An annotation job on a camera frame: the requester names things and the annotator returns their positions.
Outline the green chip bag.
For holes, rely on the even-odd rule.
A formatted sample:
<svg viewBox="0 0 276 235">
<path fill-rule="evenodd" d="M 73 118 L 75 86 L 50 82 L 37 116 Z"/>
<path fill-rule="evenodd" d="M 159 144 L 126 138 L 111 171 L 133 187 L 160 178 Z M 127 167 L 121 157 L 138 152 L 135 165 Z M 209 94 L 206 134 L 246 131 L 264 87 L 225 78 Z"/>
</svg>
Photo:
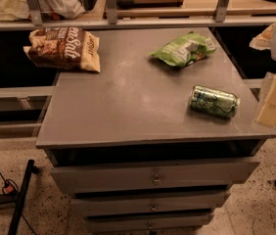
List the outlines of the green chip bag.
<svg viewBox="0 0 276 235">
<path fill-rule="evenodd" d="M 172 67 L 184 68 L 214 53 L 213 41 L 194 31 L 181 35 L 150 53 Z"/>
</svg>

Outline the black stand leg left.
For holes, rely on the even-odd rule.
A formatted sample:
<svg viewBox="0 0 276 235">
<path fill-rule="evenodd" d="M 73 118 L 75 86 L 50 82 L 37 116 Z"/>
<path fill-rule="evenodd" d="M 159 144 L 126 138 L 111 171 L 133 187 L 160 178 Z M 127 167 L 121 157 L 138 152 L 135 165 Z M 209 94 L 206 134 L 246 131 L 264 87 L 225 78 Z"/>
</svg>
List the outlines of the black stand leg left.
<svg viewBox="0 0 276 235">
<path fill-rule="evenodd" d="M 3 179 L 2 193 L 0 194 L 0 206 L 8 204 L 14 205 L 14 212 L 8 235 L 17 235 L 20 220 L 25 220 L 25 217 L 23 216 L 23 207 L 30 178 L 33 174 L 37 174 L 38 172 L 39 168 L 34 164 L 34 160 L 29 160 L 24 171 L 21 187 L 18 187 L 12 179 L 6 179 L 0 172 L 0 176 Z"/>
</svg>

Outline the brown chip bag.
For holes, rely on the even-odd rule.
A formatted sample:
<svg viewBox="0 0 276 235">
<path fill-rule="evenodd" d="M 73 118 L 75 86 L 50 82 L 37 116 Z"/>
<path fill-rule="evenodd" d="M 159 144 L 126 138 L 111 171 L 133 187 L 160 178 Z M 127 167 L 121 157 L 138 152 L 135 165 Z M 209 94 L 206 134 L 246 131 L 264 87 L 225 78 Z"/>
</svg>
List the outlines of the brown chip bag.
<svg viewBox="0 0 276 235">
<path fill-rule="evenodd" d="M 78 27 L 45 27 L 29 35 L 26 55 L 41 68 L 100 72 L 100 38 Z"/>
</svg>

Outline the grey drawer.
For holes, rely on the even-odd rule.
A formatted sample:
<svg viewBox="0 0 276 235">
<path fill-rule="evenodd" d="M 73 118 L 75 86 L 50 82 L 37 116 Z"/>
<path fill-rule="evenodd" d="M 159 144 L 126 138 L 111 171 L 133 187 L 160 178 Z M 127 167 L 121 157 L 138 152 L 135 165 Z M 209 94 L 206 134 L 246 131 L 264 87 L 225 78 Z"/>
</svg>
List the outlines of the grey drawer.
<svg viewBox="0 0 276 235">
<path fill-rule="evenodd" d="M 209 224 L 212 218 L 212 212 L 140 215 L 88 219 L 86 227 L 92 233 L 197 227 Z"/>
<path fill-rule="evenodd" d="M 244 183 L 257 158 L 54 167 L 51 175 L 64 193 L 116 192 Z"/>
<path fill-rule="evenodd" d="M 115 197 L 72 199 L 71 206 L 85 216 L 175 212 L 215 209 L 230 196 L 227 190 L 170 192 Z"/>
</svg>

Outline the grey drawer cabinet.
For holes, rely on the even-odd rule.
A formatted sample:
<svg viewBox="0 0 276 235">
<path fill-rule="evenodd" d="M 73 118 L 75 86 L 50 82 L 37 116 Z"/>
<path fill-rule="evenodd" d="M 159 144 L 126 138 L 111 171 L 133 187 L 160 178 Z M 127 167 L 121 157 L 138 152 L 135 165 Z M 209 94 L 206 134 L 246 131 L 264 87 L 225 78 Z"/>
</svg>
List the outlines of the grey drawer cabinet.
<svg viewBox="0 0 276 235">
<path fill-rule="evenodd" d="M 256 99 L 226 54 L 174 70 L 150 53 L 174 39 L 173 29 L 110 30 L 100 33 L 99 73 L 62 73 L 36 145 L 52 169 L 61 166 L 256 158 L 272 128 L 255 120 Z M 231 118 L 189 107 L 195 85 L 240 98 Z M 70 194 L 71 199 L 170 192 L 230 190 L 234 185 Z M 216 209 L 85 216 L 71 207 L 82 231 L 88 219 L 214 212 Z"/>
</svg>

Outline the metal rail frame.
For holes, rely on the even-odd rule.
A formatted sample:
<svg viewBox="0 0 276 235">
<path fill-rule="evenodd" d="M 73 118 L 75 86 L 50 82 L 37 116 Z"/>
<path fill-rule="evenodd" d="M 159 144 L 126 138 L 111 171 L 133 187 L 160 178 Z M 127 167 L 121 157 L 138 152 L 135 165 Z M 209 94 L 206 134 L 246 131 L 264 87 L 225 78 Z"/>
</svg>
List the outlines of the metal rail frame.
<svg viewBox="0 0 276 235">
<path fill-rule="evenodd" d="M 122 9 L 116 0 L 98 0 L 94 9 L 74 20 L 0 22 L 0 30 L 42 26 L 86 29 L 269 25 L 276 21 L 276 2 L 261 0 L 184 0 L 180 7 Z"/>
</svg>

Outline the bottom grey drawer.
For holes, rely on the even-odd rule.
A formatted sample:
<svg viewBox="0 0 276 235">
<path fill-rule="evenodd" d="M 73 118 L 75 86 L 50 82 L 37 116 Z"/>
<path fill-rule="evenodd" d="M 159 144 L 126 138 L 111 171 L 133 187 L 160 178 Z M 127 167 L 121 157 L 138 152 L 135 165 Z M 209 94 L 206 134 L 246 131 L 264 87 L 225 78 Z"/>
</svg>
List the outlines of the bottom grey drawer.
<svg viewBox="0 0 276 235">
<path fill-rule="evenodd" d="M 212 218 L 212 212 L 140 215 L 88 219 L 86 227 L 92 233 L 197 227 L 209 224 Z"/>
</svg>

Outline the middle grey drawer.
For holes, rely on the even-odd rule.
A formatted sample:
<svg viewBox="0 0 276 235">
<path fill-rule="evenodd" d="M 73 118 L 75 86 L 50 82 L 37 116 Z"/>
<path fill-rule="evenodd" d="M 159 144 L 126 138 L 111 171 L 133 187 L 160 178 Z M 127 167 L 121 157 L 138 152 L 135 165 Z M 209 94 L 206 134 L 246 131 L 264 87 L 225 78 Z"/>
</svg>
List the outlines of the middle grey drawer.
<svg viewBox="0 0 276 235">
<path fill-rule="evenodd" d="M 85 216 L 175 212 L 215 209 L 230 196 L 227 190 L 170 192 L 115 197 L 72 199 L 71 206 Z"/>
</svg>

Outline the green soda can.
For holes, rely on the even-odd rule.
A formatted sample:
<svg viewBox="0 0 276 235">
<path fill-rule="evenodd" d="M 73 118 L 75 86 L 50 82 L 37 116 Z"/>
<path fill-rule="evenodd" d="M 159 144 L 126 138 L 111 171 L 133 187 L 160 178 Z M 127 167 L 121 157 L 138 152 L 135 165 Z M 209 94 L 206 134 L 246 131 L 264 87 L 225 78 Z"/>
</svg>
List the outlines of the green soda can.
<svg viewBox="0 0 276 235">
<path fill-rule="evenodd" d="M 195 85 L 189 97 L 189 107 L 219 118 L 232 118 L 240 105 L 240 98 L 233 93 L 202 85 Z"/>
</svg>

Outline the top grey drawer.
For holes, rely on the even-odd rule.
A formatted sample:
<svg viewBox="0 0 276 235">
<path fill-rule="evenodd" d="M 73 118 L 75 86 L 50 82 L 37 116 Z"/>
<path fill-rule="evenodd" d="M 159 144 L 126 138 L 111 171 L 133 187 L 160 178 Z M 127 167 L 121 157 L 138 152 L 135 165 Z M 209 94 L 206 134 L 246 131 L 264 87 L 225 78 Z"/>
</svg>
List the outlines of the top grey drawer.
<svg viewBox="0 0 276 235">
<path fill-rule="evenodd" d="M 51 175 L 64 193 L 116 192 L 244 183 L 257 158 L 54 167 Z"/>
</svg>

